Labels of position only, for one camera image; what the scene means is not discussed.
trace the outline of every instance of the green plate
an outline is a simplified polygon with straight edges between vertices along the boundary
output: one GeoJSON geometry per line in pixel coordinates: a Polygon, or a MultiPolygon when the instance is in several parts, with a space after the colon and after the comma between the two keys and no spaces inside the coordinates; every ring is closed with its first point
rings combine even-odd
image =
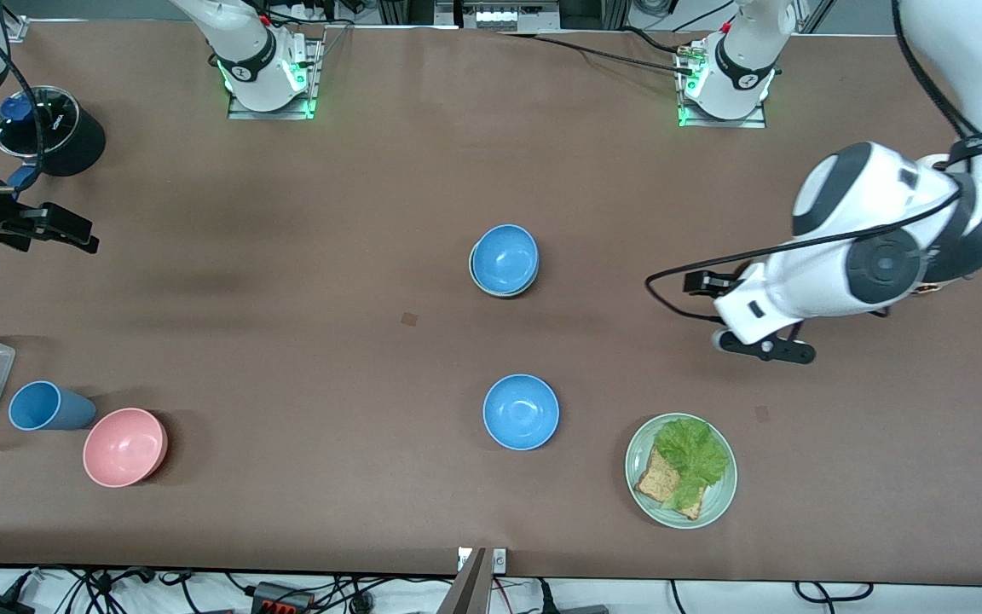
{"type": "Polygon", "coordinates": [[[639,427],[638,432],[635,432],[635,436],[631,438],[631,442],[627,444],[624,473],[627,475],[627,489],[631,490],[631,497],[635,498],[636,504],[643,508],[643,512],[660,524],[674,529],[698,529],[718,520],[718,517],[722,516],[726,509],[729,509],[730,502],[733,502],[733,492],[737,490],[737,462],[733,459],[733,450],[730,449],[730,444],[726,442],[725,437],[722,437],[721,432],[714,428],[713,424],[690,414],[660,415],[639,427]],[[671,509],[661,509],[661,504],[658,501],[654,501],[654,499],[635,490],[635,484],[638,484],[639,477],[642,477],[643,471],[646,471],[646,461],[650,458],[650,451],[654,449],[655,436],[658,435],[663,426],[666,426],[666,423],[677,422],[677,420],[686,419],[686,417],[694,417],[694,419],[706,423],[718,439],[718,443],[722,444],[722,449],[730,457],[730,464],[725,466],[722,479],[704,490],[702,511],[699,513],[698,520],[689,520],[684,514],[671,509]]]}

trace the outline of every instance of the red wire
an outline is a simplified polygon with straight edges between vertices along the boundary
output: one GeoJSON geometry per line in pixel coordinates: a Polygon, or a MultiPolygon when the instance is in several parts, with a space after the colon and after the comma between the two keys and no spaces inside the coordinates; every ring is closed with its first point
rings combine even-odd
{"type": "Polygon", "coordinates": [[[510,606],[510,598],[506,597],[506,589],[502,587],[502,582],[499,582],[499,578],[494,579],[494,584],[496,587],[499,587],[499,594],[502,595],[502,601],[503,603],[506,603],[506,611],[509,611],[510,614],[514,614],[514,609],[510,606]]]}

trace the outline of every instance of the blue bowl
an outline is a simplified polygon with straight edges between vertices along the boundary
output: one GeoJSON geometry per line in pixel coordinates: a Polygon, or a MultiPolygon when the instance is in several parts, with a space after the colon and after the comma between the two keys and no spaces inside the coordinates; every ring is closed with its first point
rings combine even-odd
{"type": "Polygon", "coordinates": [[[483,426],[504,448],[539,448],[558,426],[556,392],[531,374],[506,376],[496,381],[483,399],[483,426]]]}
{"type": "Polygon", "coordinates": [[[528,230],[503,224],[488,230],[476,242],[468,264],[480,290],[494,296],[514,296],[533,284],[540,252],[528,230]]]}

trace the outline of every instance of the blue lid knob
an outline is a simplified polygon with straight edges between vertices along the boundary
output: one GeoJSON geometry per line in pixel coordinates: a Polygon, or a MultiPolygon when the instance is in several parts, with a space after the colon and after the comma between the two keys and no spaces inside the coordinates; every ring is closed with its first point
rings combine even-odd
{"type": "Polygon", "coordinates": [[[0,115],[10,121],[24,121],[32,116],[32,105],[26,96],[10,97],[0,105],[0,115]]]}

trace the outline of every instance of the white floor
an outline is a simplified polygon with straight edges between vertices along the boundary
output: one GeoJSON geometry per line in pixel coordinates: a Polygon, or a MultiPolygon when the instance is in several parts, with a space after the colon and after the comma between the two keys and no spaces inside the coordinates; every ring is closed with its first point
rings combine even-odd
{"type": "MultiPolygon", "coordinates": [[[[22,574],[24,569],[0,569],[0,594],[22,574]]],[[[242,584],[257,582],[283,583],[292,588],[315,587],[332,581],[330,576],[286,576],[234,574],[242,584]]],[[[518,583],[506,588],[514,614],[541,607],[540,587],[526,578],[508,578],[518,583]]],[[[22,592],[22,603],[34,606],[38,614],[51,614],[66,595],[74,579],[65,571],[42,571],[31,576],[22,592]]],[[[677,614],[669,582],[659,580],[550,580],[552,593],[560,609],[601,604],[611,614],[677,614]]],[[[826,606],[806,603],[786,582],[678,582],[686,614],[827,614],[826,606]]],[[[831,594],[855,594],[862,587],[853,584],[826,584],[831,594]]],[[[235,589],[222,574],[198,574],[188,582],[188,590],[202,611],[233,610],[248,613],[250,599],[235,589]]],[[[389,582],[372,591],[374,613],[433,613],[447,592],[443,582],[389,582]]],[[[803,586],[808,594],[813,588],[803,586]]],[[[113,595],[128,614],[190,614],[180,587],[161,586],[159,582],[140,583],[137,579],[116,584],[113,595]]],[[[498,591],[491,595],[491,614],[507,614],[498,591]]],[[[74,613],[84,614],[89,600],[79,598],[74,613]]],[[[903,584],[878,584],[868,599],[839,603],[837,614],[876,613],[982,613],[982,588],[923,587],[903,584]]],[[[344,614],[342,606],[334,614],[344,614]]]]}

